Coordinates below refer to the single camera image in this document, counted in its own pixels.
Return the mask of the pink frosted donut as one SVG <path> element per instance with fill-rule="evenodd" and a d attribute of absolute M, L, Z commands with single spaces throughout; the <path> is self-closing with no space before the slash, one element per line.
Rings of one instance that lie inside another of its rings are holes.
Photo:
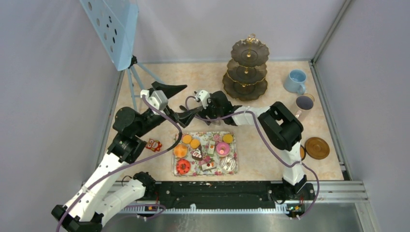
<path fill-rule="evenodd" d="M 228 143 L 220 142 L 216 145 L 215 151 L 219 157 L 226 157 L 230 153 L 230 146 Z"/>

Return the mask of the red donut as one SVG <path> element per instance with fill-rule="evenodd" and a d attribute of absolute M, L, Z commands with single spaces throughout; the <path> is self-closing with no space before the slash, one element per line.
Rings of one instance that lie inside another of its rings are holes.
<path fill-rule="evenodd" d="M 190 171 L 191 163 L 186 159 L 180 159 L 176 163 L 176 171 L 179 175 L 185 175 Z"/>

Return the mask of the white striped donut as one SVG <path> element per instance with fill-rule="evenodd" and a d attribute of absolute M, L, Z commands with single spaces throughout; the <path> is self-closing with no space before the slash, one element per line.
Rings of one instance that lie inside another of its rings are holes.
<path fill-rule="evenodd" d="M 221 165 L 221 168 L 224 169 L 225 171 L 232 172 L 237 167 L 237 162 L 234 157 L 226 156 L 220 161 L 220 165 Z"/>

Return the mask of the green matcha cake slice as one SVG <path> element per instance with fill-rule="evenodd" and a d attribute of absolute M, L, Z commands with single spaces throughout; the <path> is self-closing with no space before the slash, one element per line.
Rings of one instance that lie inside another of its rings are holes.
<path fill-rule="evenodd" d="M 209 155 L 209 156 L 214 156 L 214 153 L 215 153 L 215 145 L 216 145 L 216 143 L 215 143 L 215 141 L 209 141 L 208 142 L 208 148 L 207 148 L 207 154 Z"/>

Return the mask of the orange bun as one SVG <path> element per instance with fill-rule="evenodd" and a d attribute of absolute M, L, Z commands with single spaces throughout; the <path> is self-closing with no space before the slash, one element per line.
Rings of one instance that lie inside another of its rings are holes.
<path fill-rule="evenodd" d="M 178 144 L 174 150 L 173 150 L 173 154 L 177 157 L 177 158 L 184 158 L 188 153 L 188 147 L 185 144 Z"/>

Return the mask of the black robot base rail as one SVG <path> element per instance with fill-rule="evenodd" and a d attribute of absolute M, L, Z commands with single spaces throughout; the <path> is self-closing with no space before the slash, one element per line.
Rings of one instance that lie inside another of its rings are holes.
<path fill-rule="evenodd" d="M 295 201 L 313 200 L 311 183 L 295 193 L 278 181 L 164 181 L 155 185 L 153 198 L 168 209 L 269 209 Z"/>

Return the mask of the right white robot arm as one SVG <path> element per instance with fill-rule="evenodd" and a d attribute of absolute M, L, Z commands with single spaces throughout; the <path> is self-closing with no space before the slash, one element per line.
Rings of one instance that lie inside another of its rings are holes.
<path fill-rule="evenodd" d="M 200 90 L 195 100 L 202 104 L 198 113 L 208 123 L 221 119 L 230 126 L 253 125 L 266 146 L 273 145 L 281 151 L 274 156 L 284 165 L 283 192 L 289 199 L 297 199 L 303 193 L 307 177 L 302 168 L 301 139 L 302 123 L 280 101 L 267 107 L 232 105 L 222 91 L 209 93 Z"/>

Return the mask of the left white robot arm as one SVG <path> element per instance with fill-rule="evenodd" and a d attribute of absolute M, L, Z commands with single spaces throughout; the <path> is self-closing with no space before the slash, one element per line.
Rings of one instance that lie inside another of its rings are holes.
<path fill-rule="evenodd" d="M 128 184 L 113 194 L 109 194 L 109 190 L 126 169 L 143 162 L 140 155 L 147 145 L 142 139 L 144 135 L 164 121 L 181 131 L 200 111 L 200 108 L 194 108 L 178 113 L 168 106 L 169 99 L 185 88 L 185 85 L 153 82 L 151 88 L 140 93 L 147 106 L 143 113 L 130 107 L 116 112 L 113 124 L 116 136 L 102 161 L 70 200 L 53 208 L 51 214 L 58 221 L 58 228 L 69 232 L 100 232 L 132 201 L 149 200 L 154 196 L 155 180 L 147 172 L 136 173 Z"/>

